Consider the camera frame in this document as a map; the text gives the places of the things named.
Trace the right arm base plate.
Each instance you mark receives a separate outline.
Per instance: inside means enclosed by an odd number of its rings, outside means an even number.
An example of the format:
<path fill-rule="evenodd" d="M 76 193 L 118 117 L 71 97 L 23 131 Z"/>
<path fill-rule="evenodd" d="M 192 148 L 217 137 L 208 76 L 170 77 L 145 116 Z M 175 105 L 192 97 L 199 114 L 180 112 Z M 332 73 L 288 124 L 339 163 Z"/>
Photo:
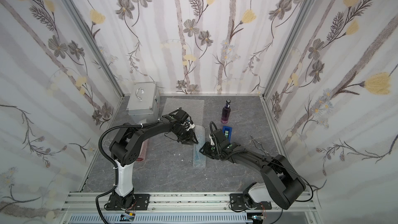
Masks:
<path fill-rule="evenodd" d="M 230 194 L 229 208 L 235 212 L 243 212 L 248 210 L 271 210 L 272 205 L 270 202 L 255 202 L 248 194 Z"/>

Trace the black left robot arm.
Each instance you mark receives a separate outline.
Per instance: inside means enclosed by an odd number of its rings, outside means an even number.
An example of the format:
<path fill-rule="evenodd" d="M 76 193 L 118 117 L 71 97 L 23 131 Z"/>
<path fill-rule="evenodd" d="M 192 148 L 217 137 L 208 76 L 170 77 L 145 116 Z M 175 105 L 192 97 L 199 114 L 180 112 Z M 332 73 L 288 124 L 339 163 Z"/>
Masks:
<path fill-rule="evenodd" d="M 199 141 L 194 129 L 195 124 L 192 118 L 184 110 L 178 108 L 152 122 L 125 123 L 105 131 L 98 140 L 98 148 L 114 166 L 115 183 L 110 192 L 122 198 L 133 193 L 133 163 L 138 159 L 144 141 L 162 133 L 173 133 L 177 137 L 176 142 L 195 145 Z M 108 155 L 104 151 L 103 141 L 112 131 L 118 131 L 118 133 L 109 146 L 110 154 Z"/>

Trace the blue tape dispenser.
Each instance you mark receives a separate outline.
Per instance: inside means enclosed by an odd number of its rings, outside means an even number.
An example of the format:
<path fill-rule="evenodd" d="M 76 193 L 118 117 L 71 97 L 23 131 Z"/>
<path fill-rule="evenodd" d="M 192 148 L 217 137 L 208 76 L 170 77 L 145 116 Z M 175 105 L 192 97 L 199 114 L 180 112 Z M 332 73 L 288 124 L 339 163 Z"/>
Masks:
<path fill-rule="evenodd" d="M 232 128 L 228 127 L 228 126 L 223 126 L 222 128 L 223 134 L 224 136 L 229 140 L 229 142 L 231 141 L 231 135 L 232 135 Z"/>

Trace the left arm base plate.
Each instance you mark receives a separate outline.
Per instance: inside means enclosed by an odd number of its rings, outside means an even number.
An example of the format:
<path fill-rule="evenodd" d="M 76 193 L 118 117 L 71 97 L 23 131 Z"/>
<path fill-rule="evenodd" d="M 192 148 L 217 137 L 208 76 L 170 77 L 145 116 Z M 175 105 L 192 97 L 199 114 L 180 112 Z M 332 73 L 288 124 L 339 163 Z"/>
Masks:
<path fill-rule="evenodd" d="M 150 194 L 128 194 L 121 197 L 112 193 L 108 202 L 104 205 L 107 211 L 136 210 L 146 211 L 150 202 Z"/>

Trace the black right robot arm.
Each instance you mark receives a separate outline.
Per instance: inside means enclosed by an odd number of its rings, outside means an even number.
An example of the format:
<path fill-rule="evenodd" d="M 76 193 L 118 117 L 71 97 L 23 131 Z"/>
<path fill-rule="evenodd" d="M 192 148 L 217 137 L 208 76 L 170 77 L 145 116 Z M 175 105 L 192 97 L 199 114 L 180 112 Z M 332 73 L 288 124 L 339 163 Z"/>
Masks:
<path fill-rule="evenodd" d="M 200 153 L 210 159 L 228 161 L 258 172 L 271 199 L 282 209 L 289 209 L 306 189 L 305 181 L 286 157 L 261 155 L 229 141 L 206 142 Z"/>

